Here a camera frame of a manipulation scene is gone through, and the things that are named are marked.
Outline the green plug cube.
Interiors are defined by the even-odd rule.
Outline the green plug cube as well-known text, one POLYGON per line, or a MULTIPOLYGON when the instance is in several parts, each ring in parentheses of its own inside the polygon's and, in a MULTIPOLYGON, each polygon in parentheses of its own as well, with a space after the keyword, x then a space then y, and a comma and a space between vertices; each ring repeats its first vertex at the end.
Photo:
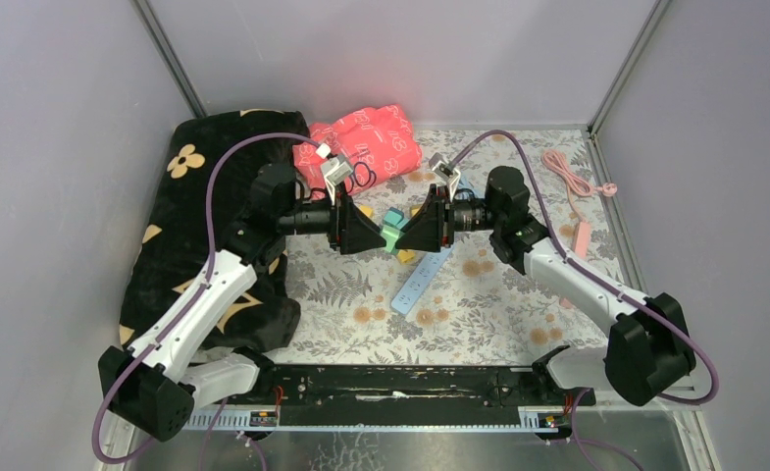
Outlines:
POLYGON ((391 255, 395 255, 399 249, 396 247, 396 243, 402 236, 402 231, 395 226, 389 224, 383 224, 381 229, 381 236, 385 240, 384 251, 391 255))

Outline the blue power strip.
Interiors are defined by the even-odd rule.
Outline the blue power strip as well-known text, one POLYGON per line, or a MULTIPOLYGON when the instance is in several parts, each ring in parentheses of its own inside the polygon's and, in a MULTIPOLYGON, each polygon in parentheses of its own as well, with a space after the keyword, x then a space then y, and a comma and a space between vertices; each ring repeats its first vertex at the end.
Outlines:
POLYGON ((451 251, 451 247, 446 247, 440 252, 425 253, 414 271, 396 293, 390 303, 390 309, 401 316, 407 316, 423 293, 429 288, 434 277, 451 254, 451 251))

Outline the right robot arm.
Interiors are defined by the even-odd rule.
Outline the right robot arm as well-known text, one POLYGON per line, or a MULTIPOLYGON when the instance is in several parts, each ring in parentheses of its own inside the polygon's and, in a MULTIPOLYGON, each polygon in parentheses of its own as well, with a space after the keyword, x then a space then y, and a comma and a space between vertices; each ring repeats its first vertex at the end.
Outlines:
POLYGON ((440 252, 458 233, 486 231, 502 263, 567 299, 607 337, 604 346, 566 347, 548 355, 545 368, 531 378, 540 402, 554 404, 569 390, 592 389, 643 406, 693 371, 696 355, 685 341, 679 302, 620 284, 554 241, 530 212, 520 170, 492 169, 482 197, 454 194, 450 185, 431 185, 396 248, 440 252))

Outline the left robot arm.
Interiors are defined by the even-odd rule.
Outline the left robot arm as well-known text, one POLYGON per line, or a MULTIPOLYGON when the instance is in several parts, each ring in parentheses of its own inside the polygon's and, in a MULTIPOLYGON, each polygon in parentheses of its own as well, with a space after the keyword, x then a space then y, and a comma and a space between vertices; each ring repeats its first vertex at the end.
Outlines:
POLYGON ((111 411, 149 437, 173 438, 198 408, 240 394, 259 403, 273 378, 253 357, 232 353, 193 367, 190 360, 237 299, 285 249, 293 235, 321 234, 342 255, 385 247, 379 227, 346 192, 329 184, 327 197, 299 200, 288 166, 262 167, 250 188, 251 206, 169 310, 129 348, 108 347, 98 360, 104 393, 99 411, 111 411))

